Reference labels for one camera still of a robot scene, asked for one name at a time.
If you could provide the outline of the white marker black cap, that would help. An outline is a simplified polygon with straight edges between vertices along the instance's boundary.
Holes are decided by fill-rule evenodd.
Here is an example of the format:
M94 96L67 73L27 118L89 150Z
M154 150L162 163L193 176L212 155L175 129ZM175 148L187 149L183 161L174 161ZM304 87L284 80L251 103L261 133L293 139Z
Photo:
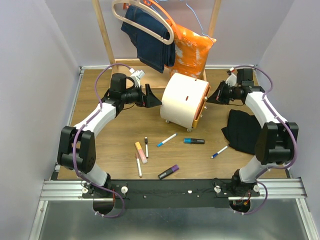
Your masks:
M148 137L144 137L144 144L145 144L145 156L149 158L149 149L148 149Z

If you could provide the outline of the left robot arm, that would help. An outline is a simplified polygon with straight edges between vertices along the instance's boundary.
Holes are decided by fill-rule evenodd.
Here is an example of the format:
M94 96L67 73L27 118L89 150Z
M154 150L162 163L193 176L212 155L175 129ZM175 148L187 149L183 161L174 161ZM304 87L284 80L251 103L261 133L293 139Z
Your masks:
M96 137L125 109L125 105L153 108L162 104L149 84L141 86L144 75L143 70L132 71L130 76L112 74L110 87L98 99L95 110L75 126L65 126L61 130L58 165L74 170L78 177L94 186L93 191L101 198L107 197L113 189L111 176L96 164Z

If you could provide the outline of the white rounded drawer organizer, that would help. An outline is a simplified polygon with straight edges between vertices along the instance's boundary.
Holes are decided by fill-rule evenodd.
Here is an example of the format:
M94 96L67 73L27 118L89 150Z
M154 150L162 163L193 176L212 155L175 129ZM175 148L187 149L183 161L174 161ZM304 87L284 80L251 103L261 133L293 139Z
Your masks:
M210 88L205 80L174 73L162 95L161 118L191 132L202 116Z

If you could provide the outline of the white marker dark blue cap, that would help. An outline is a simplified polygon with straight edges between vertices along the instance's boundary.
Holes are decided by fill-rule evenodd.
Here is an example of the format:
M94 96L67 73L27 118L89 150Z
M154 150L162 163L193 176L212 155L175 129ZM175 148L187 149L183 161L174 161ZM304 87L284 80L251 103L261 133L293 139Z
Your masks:
M225 151L229 146L226 145L225 147L223 147L222 149L220 149L218 152L214 153L210 158L214 159L216 158L219 154L221 154L223 151Z

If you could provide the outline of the black highlighter purple cap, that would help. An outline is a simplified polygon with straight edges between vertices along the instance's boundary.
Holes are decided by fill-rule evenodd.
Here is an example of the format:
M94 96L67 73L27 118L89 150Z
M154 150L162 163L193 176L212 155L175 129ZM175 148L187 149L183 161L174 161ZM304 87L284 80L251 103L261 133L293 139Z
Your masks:
M172 166L172 167L168 168L167 170L165 170L164 172L160 173L158 175L158 179L162 180L162 179L168 177L169 175L175 173L179 169L180 169L179 166L177 164L175 164L174 166Z

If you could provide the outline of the white marker brown cap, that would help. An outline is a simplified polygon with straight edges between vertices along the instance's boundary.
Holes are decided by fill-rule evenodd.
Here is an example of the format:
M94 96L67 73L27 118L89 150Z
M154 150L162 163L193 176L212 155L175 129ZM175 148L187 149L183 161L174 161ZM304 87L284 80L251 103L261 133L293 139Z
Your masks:
M142 177L143 177L143 174L142 174L142 169L141 169L141 164L140 164L140 158L139 158L138 153L135 154L135 157L136 157L136 162L137 162L138 176L139 176L140 178L142 178Z

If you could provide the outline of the pink highlighter orange cap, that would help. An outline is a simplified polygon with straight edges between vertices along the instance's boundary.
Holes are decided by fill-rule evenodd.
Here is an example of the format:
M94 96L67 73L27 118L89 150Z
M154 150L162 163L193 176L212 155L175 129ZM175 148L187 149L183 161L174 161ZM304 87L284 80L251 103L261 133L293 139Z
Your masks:
M136 147L136 150L137 150L137 153L139 155L140 160L142 161L143 164L146 164L148 162L148 160L147 160L147 157L142 149L140 142L137 141L134 145Z

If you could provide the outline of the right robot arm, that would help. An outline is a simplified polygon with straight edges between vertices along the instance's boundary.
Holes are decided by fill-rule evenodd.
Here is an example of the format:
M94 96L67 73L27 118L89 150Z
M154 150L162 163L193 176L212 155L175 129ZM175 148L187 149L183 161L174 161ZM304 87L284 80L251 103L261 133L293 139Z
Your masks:
M254 84L255 69L250 65L230 68L227 80L221 81L207 99L208 103L218 105L229 105L234 100L242 101L253 112L261 127L254 157L246 166L238 169L228 183L230 191L236 196L252 190L258 178L268 170L290 168L298 156L299 127L278 113L267 97L268 91Z

